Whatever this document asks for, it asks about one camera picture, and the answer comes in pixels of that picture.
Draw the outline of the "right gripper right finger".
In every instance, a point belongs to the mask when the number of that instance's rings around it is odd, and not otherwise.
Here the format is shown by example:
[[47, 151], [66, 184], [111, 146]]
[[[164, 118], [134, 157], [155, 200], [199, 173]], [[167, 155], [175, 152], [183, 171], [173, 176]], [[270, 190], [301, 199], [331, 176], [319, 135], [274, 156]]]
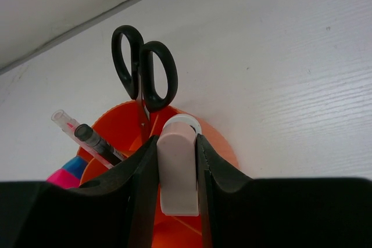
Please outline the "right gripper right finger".
[[203, 247], [370, 247], [371, 181], [253, 179], [196, 140]]

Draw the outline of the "black gel pen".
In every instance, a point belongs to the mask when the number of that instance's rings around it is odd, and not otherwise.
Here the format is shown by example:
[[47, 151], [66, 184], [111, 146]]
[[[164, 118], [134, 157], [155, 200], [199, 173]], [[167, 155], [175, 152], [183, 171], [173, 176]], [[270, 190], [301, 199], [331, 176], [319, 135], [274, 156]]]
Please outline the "black gel pen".
[[80, 134], [84, 134], [87, 143], [91, 145], [100, 155], [107, 159], [113, 166], [124, 161], [125, 156], [109, 144], [88, 124], [81, 124]]

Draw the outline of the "pink white eraser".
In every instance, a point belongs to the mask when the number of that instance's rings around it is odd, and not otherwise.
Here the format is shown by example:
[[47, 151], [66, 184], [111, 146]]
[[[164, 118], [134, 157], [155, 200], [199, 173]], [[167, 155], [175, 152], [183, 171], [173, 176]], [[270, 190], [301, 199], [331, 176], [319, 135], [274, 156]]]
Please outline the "pink white eraser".
[[157, 141], [160, 208], [166, 216], [199, 215], [196, 137], [200, 123], [189, 114], [176, 114], [163, 126]]

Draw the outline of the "pink capped black highlighter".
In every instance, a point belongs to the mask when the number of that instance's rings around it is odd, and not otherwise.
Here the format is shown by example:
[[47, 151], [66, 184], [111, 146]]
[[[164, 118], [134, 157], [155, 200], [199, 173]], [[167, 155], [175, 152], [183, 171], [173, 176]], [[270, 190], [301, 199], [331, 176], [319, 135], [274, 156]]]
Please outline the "pink capped black highlighter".
[[50, 175], [46, 181], [57, 185], [63, 189], [77, 188], [80, 185], [80, 179], [83, 170], [60, 168]]

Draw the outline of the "black handled scissors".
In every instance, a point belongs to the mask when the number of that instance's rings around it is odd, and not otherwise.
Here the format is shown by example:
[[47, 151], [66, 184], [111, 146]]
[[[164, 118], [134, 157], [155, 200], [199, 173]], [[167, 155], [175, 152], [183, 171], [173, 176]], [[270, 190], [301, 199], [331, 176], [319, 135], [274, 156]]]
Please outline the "black handled scissors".
[[[127, 39], [130, 46], [130, 70], [123, 57], [121, 45], [123, 38]], [[167, 107], [178, 90], [178, 74], [173, 55], [162, 42], [145, 43], [141, 33], [130, 25], [122, 25], [114, 30], [111, 53], [120, 82], [129, 97], [137, 104], [141, 140], [146, 142], [151, 133], [151, 113]], [[167, 92], [164, 98], [160, 97], [155, 88], [153, 55], [160, 59], [166, 74]]]

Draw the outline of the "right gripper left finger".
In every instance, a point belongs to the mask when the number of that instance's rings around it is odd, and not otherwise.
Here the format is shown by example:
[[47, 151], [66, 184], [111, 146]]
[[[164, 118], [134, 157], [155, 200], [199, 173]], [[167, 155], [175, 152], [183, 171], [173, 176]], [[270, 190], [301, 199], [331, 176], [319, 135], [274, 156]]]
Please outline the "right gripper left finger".
[[2, 247], [151, 247], [158, 196], [153, 136], [77, 188], [1, 183]]

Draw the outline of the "blue capped black highlighter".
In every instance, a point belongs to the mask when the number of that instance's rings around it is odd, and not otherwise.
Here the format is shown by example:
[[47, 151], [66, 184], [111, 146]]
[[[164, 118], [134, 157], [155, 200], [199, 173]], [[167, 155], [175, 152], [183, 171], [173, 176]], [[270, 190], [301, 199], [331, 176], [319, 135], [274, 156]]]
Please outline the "blue capped black highlighter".
[[80, 156], [75, 156], [67, 163], [62, 166], [63, 170], [66, 170], [71, 175], [75, 176], [77, 179], [81, 179], [88, 162], [85, 161]]

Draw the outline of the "red clear pen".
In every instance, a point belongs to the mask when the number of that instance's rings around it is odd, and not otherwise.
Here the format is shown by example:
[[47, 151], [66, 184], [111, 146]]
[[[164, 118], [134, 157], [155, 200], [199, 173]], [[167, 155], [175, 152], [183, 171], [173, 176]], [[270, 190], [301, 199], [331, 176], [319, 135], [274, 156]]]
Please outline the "red clear pen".
[[61, 130], [75, 141], [80, 148], [87, 152], [91, 157], [97, 159], [103, 166], [108, 169], [113, 167], [113, 164], [100, 155], [91, 145], [87, 143], [84, 134], [80, 134], [81, 124], [69, 116], [64, 110], [60, 109], [53, 113], [51, 120], [57, 124]]

